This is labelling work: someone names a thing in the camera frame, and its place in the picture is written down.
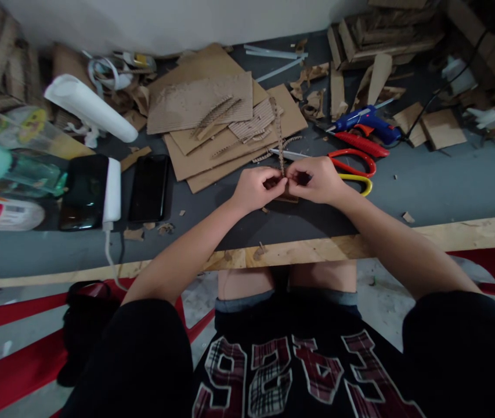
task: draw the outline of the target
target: black smartphone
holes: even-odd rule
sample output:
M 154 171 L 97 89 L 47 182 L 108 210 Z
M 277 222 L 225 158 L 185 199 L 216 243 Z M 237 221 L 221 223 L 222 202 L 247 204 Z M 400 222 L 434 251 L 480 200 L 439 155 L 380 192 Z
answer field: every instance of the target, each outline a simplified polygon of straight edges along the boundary
M 137 160 L 129 207 L 130 222 L 164 219 L 168 164 L 167 155 L 144 156 Z
M 102 224 L 108 164 L 108 157 L 100 154 L 69 161 L 59 230 L 93 229 Z

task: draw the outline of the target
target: shorts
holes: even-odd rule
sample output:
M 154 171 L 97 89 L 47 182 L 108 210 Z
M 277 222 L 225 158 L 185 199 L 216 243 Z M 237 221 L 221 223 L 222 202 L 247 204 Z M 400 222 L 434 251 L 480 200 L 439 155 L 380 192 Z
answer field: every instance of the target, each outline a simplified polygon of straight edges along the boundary
M 332 289 L 323 289 L 319 287 L 294 286 L 289 287 L 288 292 L 297 296 L 311 300 L 326 300 L 338 305 L 343 311 L 362 318 L 357 308 L 357 292 L 349 293 Z M 257 304 L 271 298 L 274 289 L 253 296 L 240 299 L 220 300 L 216 298 L 215 310 L 221 314 L 235 314 L 246 309 L 252 308 Z

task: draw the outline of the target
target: white wall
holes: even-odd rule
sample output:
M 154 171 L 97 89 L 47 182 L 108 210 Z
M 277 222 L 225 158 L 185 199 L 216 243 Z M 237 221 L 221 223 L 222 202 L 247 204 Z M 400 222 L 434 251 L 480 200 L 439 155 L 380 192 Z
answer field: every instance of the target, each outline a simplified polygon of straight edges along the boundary
M 367 0 L 0 0 L 39 48 L 166 55 L 325 29 Z

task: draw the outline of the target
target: scissor blade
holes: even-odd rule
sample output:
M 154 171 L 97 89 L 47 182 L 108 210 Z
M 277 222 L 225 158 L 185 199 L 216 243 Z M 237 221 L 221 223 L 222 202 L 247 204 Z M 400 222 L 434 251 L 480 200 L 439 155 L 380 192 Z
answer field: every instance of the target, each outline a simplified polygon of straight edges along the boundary
M 270 149 L 269 151 L 273 154 L 280 155 L 280 151 L 277 148 Z M 297 161 L 302 160 L 303 158 L 307 158 L 306 155 L 294 153 L 292 151 L 284 151 L 283 154 L 284 158 L 290 161 Z

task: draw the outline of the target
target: table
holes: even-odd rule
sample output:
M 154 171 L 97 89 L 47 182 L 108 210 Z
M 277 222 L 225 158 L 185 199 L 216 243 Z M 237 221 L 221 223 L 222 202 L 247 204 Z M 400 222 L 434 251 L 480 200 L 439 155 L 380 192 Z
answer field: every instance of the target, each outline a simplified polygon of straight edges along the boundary
M 331 60 L 324 31 L 257 42 L 254 45 L 287 51 L 290 50 L 291 44 L 305 37 L 309 38 L 305 50 L 309 52 L 310 65 Z M 247 56 L 242 46 L 235 47 L 232 57 L 244 69 L 251 70 L 254 78 L 284 65 L 284 60 L 281 59 Z M 416 57 L 414 63 L 398 68 L 400 73 L 414 71 L 415 76 L 388 83 L 408 89 L 401 100 L 386 108 L 390 116 L 418 100 L 425 103 L 431 91 L 443 84 L 438 75 L 427 71 L 427 63 L 428 57 L 422 55 Z M 295 81 L 300 71 L 301 67 L 293 67 L 265 80 L 261 85 L 268 89 L 281 83 Z M 345 72 L 348 101 L 353 100 L 362 76 L 363 71 Z M 330 108 L 328 78 L 312 82 L 310 91 L 321 88 L 327 88 L 325 108 L 328 113 Z M 431 110 L 436 110 L 435 108 L 440 108 L 439 103 L 434 103 Z M 311 126 L 301 132 L 301 135 L 303 139 L 290 144 L 289 150 L 317 156 L 346 147 L 346 144 L 335 138 L 324 141 L 323 133 Z M 415 219 L 413 226 L 417 227 L 494 218 L 495 144 L 487 142 L 481 147 L 479 135 L 466 131 L 466 136 L 467 143 L 446 149 L 450 157 L 440 152 L 432 152 L 427 144 L 415 149 L 406 143 L 400 144 L 391 151 L 388 158 L 378 162 L 377 174 L 373 177 L 374 188 L 368 198 L 396 218 L 400 218 L 408 211 Z M 160 136 L 146 135 L 144 130 L 133 144 L 124 144 L 115 138 L 107 141 L 99 140 L 99 143 L 98 152 L 119 160 L 129 154 L 128 145 L 137 147 L 149 145 L 155 153 L 167 153 Z M 278 165 L 276 159 L 270 159 L 268 162 Z M 167 211 L 167 222 L 175 225 L 174 233 L 160 236 L 156 230 L 145 231 L 144 241 L 135 242 L 124 241 L 121 235 L 127 226 L 126 219 L 131 197 L 134 168 L 130 168 L 122 175 L 122 220 L 116 222 L 115 232 L 111 237 L 113 242 L 111 253 L 114 261 L 131 263 L 147 261 L 155 257 L 232 195 L 240 171 L 232 173 L 197 194 L 191 194 L 186 182 L 177 182 L 172 172 L 169 177 L 168 194 L 171 209 Z M 267 208 L 270 209 L 268 214 L 256 211 L 242 219 L 218 246 L 217 250 L 222 252 L 211 258 L 220 262 L 208 264 L 207 267 L 229 266 L 229 262 L 222 264 L 221 261 L 225 250 L 247 248 L 249 252 L 249 247 L 258 246 L 259 242 L 271 248 L 272 244 L 356 233 L 353 225 L 342 214 L 328 206 L 301 201 L 299 204 L 272 202 Z M 179 213 L 182 210 L 186 212 L 180 217 Z M 55 225 L 55 220 L 48 223 L 48 226 L 52 225 Z M 493 225 L 488 234 L 495 235 L 495 221 Z M 325 242 L 330 245 L 332 241 L 322 241 Z M 107 265 L 103 248 L 104 234 L 101 230 L 75 233 L 55 230 L 0 232 L 0 279 L 69 273 L 63 277 L 72 281 L 80 277 L 75 272 Z M 141 267 L 141 264 L 130 264 L 128 267 L 129 271 L 135 271 Z M 35 281 L 25 282 L 23 279 L 11 280 L 9 283 L 0 281 L 0 286 L 31 283 L 35 284 Z

